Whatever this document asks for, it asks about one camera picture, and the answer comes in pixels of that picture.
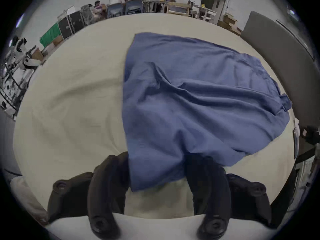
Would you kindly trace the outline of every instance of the door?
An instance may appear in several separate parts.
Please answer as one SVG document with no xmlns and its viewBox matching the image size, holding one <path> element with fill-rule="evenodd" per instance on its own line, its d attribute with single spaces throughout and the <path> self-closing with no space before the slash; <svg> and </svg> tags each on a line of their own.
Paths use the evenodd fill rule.
<svg viewBox="0 0 320 240">
<path fill-rule="evenodd" d="M 226 0 L 201 0 L 201 4 L 204 4 L 206 8 L 209 8 L 217 13 L 213 18 L 213 23 L 218 24 L 222 10 L 224 8 Z"/>
<path fill-rule="evenodd" d="M 213 18 L 213 24 L 215 25 L 218 24 L 225 2 L 226 0 L 214 0 L 212 10 L 214 10 L 217 13 L 217 15 Z"/>
</svg>

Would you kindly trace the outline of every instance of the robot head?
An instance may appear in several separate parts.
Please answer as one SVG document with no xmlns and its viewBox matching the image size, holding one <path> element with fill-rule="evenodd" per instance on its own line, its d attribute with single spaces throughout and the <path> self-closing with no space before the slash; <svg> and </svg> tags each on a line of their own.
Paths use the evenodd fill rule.
<svg viewBox="0 0 320 240">
<path fill-rule="evenodd" d="M 18 38 L 18 36 L 14 36 L 14 38 L 12 39 L 12 43 L 11 43 L 11 46 L 16 46 L 16 44 L 18 43 L 18 41 L 19 41 L 19 38 Z"/>
</svg>

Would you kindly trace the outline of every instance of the wrinkled fabric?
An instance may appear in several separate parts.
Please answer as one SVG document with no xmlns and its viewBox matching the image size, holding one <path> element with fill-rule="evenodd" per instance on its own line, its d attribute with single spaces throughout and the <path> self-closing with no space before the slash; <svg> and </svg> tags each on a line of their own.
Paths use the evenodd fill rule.
<svg viewBox="0 0 320 240">
<path fill-rule="evenodd" d="M 232 166 L 278 137 L 292 103 L 258 58 L 193 38 L 136 34 L 122 120 L 131 189 L 184 177 L 184 156 Z"/>
</svg>

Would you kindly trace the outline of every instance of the wooden table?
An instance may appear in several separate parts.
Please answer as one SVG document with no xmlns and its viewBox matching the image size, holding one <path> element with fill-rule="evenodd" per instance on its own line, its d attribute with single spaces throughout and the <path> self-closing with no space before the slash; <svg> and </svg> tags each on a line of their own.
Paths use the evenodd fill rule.
<svg viewBox="0 0 320 240">
<path fill-rule="evenodd" d="M 144 3 L 148 3 L 148 8 L 149 8 L 148 12 L 151 12 L 153 5 L 162 4 L 163 6 L 162 6 L 162 9 L 161 9 L 161 12 L 164 13 L 165 12 L 165 7 L 166 7 L 167 3 L 169 3 L 169 2 L 172 2 L 172 1 L 151 0 L 151 1 L 146 1 Z"/>
<path fill-rule="evenodd" d="M 112 35 L 101 35 L 106 32 Z M 216 25 L 159 13 L 126 15 L 92 24 L 48 58 L 18 113 L 14 153 L 23 176 L 45 209 L 54 182 L 93 172 L 107 156 L 127 150 L 121 117 L 122 83 L 127 50 L 134 35 L 141 32 L 198 38 L 255 56 L 284 93 L 262 56 L 244 40 Z M 294 165 L 292 109 L 289 114 L 290 122 L 278 138 L 225 168 L 227 173 L 266 185 L 271 203 Z M 183 179 L 161 188 L 129 191 L 125 213 L 159 219 L 192 216 L 192 193 Z"/>
<path fill-rule="evenodd" d="M 203 21 L 206 21 L 208 12 L 212 12 L 212 13 L 217 14 L 217 12 L 215 12 L 214 10 L 211 10 L 211 9 L 205 8 L 205 7 L 202 7 L 202 6 L 200 6 L 200 5 L 195 5 L 194 7 L 199 8 L 198 19 L 200 19 L 200 12 L 201 12 L 201 10 L 202 10 L 202 11 L 205 11 L 205 12 L 204 12 Z"/>
</svg>

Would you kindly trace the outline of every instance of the storage box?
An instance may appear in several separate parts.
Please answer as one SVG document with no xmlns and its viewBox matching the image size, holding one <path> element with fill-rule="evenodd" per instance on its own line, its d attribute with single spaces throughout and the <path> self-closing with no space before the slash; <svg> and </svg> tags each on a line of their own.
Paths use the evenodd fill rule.
<svg viewBox="0 0 320 240">
<path fill-rule="evenodd" d="M 54 47 L 54 43 L 50 43 L 46 48 L 44 48 L 42 50 L 42 54 L 44 55 L 44 57 L 46 57 L 49 54 L 49 52 L 51 52 L 54 49 Z"/>
<path fill-rule="evenodd" d="M 228 29 L 229 27 L 229 24 L 223 22 L 223 21 L 218 21 L 218 24 L 217 24 L 219 27 L 222 27 L 224 29 Z"/>
<path fill-rule="evenodd" d="M 62 41 L 63 41 L 62 35 L 58 35 L 51 43 L 54 43 L 54 45 L 57 46 Z"/>
<path fill-rule="evenodd" d="M 237 27 L 232 27 L 231 29 L 229 29 L 229 31 L 236 34 L 237 36 L 241 35 L 241 32 L 238 30 Z"/>
<path fill-rule="evenodd" d="M 237 20 L 233 17 L 230 16 L 230 14 L 226 14 L 223 17 L 223 21 L 227 24 L 231 23 L 231 24 L 235 24 L 237 22 Z"/>
<path fill-rule="evenodd" d="M 31 58 L 34 60 L 39 60 L 42 61 L 44 59 L 43 54 L 41 53 L 41 51 L 39 50 L 39 48 L 37 48 L 33 54 L 31 55 Z"/>
</svg>

